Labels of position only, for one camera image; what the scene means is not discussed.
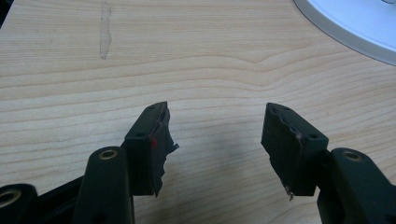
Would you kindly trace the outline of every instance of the wooden desk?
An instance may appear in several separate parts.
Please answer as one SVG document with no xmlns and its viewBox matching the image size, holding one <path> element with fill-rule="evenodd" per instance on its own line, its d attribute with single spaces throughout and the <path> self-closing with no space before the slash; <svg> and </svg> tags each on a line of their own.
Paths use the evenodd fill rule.
<svg viewBox="0 0 396 224">
<path fill-rule="evenodd" d="M 323 34 L 292 1 L 16 0 L 0 31 L 1 186 L 44 193 L 168 101 L 181 148 L 137 223 L 319 223 L 260 144 L 287 105 L 396 184 L 396 68 Z"/>
</svg>

